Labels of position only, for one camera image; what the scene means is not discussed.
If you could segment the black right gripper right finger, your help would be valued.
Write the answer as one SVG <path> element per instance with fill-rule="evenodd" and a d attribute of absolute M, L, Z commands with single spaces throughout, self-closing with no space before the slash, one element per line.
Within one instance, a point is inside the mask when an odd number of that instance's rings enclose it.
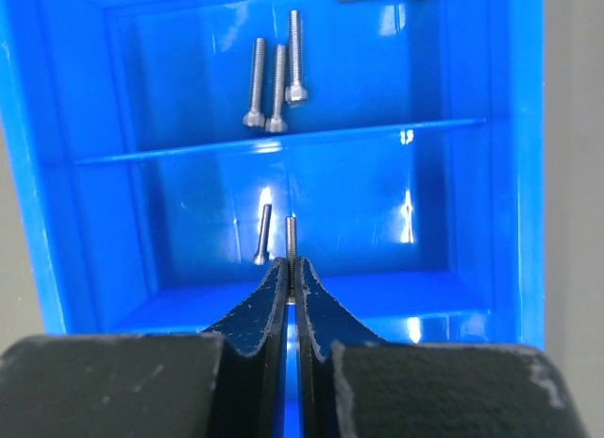
<path fill-rule="evenodd" d="M 391 344 L 354 317 L 311 262 L 295 263 L 306 437 L 584 437 L 551 360 L 525 345 Z"/>

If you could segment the small lone screw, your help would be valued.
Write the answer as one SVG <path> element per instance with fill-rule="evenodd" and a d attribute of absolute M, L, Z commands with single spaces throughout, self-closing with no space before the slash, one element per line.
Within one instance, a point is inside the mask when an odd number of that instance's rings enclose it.
<path fill-rule="evenodd" d="M 295 302 L 294 299 L 294 271 L 295 271 L 295 259 L 297 252 L 297 232 L 296 232 L 296 218 L 294 216 L 287 216 L 285 220 L 286 228 L 286 257 L 288 262 L 288 303 L 292 305 Z"/>

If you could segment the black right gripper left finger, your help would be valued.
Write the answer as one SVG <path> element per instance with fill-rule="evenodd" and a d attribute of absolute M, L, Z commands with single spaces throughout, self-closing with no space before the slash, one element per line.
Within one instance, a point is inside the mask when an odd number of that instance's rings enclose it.
<path fill-rule="evenodd" d="M 200 333 L 30 336 L 1 357 L 5 437 L 278 437 L 288 268 Z"/>

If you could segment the silver cap screw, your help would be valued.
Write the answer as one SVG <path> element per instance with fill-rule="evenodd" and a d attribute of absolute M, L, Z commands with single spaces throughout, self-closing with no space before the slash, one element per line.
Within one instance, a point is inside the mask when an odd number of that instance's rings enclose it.
<path fill-rule="evenodd" d="M 302 19 L 298 9 L 289 15 L 290 84 L 285 90 L 285 100 L 289 105 L 299 105 L 308 99 L 304 84 L 302 59 Z"/>
<path fill-rule="evenodd" d="M 272 113 L 265 122 L 264 127 L 269 133 L 282 133 L 287 130 L 287 124 L 282 116 L 285 92 L 286 56 L 286 45 L 279 43 L 275 49 Z"/>

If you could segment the thin silver screw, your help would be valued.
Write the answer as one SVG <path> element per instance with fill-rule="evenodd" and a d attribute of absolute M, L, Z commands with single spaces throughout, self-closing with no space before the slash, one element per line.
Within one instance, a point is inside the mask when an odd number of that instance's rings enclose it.
<path fill-rule="evenodd" d="M 270 236 L 270 221 L 272 215 L 272 205 L 264 204 L 260 217 L 260 230 L 257 250 L 253 258 L 253 262 L 257 266 L 264 265 L 269 260 L 269 236 Z"/>

